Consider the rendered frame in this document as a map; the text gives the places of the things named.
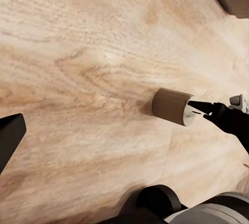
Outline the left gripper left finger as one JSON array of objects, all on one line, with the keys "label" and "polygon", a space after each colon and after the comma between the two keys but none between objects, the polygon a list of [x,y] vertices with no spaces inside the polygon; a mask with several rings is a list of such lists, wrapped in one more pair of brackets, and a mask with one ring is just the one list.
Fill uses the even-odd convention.
[{"label": "left gripper left finger", "polygon": [[0,119],[0,174],[26,133],[21,113]]}]

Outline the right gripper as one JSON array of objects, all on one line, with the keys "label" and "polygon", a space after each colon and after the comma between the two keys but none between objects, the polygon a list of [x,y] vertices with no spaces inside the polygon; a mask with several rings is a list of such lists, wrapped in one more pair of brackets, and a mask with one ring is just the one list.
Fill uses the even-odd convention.
[{"label": "right gripper", "polygon": [[238,110],[230,109],[224,103],[220,102],[212,104],[210,102],[189,101],[188,105],[205,113],[203,117],[211,121],[223,132],[235,135],[233,126],[235,118],[239,113]]}]

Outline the pillar candle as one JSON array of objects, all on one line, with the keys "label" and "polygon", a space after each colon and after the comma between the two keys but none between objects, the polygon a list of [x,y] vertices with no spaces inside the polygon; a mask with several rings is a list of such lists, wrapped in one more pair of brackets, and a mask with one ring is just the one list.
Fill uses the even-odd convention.
[{"label": "pillar candle", "polygon": [[190,126],[199,110],[188,105],[189,101],[199,101],[198,97],[170,89],[160,89],[154,97],[152,111],[155,117]]}]

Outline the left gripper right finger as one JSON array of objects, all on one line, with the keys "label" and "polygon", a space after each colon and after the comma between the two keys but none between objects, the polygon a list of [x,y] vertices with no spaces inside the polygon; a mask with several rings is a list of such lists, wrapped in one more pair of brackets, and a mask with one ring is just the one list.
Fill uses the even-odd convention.
[{"label": "left gripper right finger", "polygon": [[249,153],[249,114],[237,114],[234,121],[233,131],[243,147]]}]

